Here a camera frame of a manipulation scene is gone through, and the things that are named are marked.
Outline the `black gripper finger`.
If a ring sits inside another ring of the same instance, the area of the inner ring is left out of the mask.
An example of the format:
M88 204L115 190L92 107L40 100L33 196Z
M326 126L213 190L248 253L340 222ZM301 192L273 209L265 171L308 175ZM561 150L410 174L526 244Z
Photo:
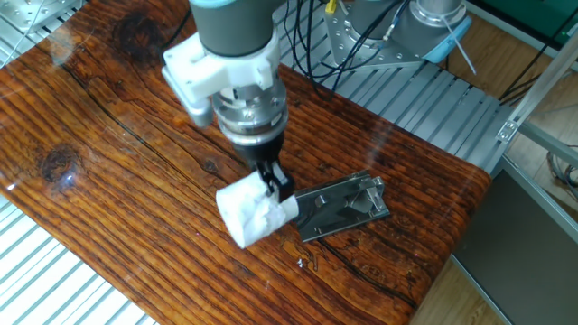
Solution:
M256 162L256 170L259 173L259 177L266 185L267 196L272 196L274 194L274 177L272 172L272 164L267 161Z
M294 194L294 178L285 172L280 165L272 166L273 182L280 202Z

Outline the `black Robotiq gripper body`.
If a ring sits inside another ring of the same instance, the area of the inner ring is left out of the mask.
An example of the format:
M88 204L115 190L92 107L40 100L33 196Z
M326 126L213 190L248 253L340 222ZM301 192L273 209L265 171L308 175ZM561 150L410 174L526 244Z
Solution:
M261 144L233 144L235 152L242 157L254 172L272 173L274 163L279 163L279 154L284 144L284 133Z

